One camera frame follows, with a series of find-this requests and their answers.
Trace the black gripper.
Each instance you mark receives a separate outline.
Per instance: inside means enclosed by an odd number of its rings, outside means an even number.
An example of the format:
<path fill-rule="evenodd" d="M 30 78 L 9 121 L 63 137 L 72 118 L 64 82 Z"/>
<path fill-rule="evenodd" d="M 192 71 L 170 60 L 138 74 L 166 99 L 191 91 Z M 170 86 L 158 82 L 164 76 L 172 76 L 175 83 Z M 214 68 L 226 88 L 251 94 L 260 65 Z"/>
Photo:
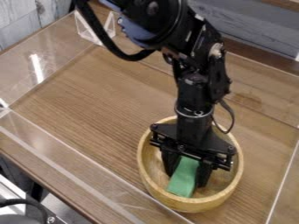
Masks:
<path fill-rule="evenodd" d="M 214 115 L 178 115 L 174 122 L 156 122 L 151 125 L 151 145 L 162 152 L 163 167 L 168 176 L 174 175 L 182 157 L 200 162 L 196 171 L 199 188 L 208 183 L 212 170 L 231 170 L 231 162 L 238 150 L 216 133 L 227 132 L 214 124 Z"/>

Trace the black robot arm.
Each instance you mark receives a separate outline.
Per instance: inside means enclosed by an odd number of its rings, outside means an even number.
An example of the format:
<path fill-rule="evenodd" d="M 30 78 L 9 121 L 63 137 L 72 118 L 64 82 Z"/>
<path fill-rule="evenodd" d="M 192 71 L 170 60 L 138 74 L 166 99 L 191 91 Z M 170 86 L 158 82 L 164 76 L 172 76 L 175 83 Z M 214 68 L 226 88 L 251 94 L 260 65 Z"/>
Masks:
<path fill-rule="evenodd" d="M 163 53 L 178 87 L 175 123 L 151 125 L 152 146 L 174 175 L 183 158 L 198 161 L 195 185 L 204 187 L 216 169 L 230 170 L 235 147 L 216 135 L 214 109 L 230 93 L 226 48 L 219 31 L 187 0 L 99 0 L 120 14 L 131 41 Z"/>

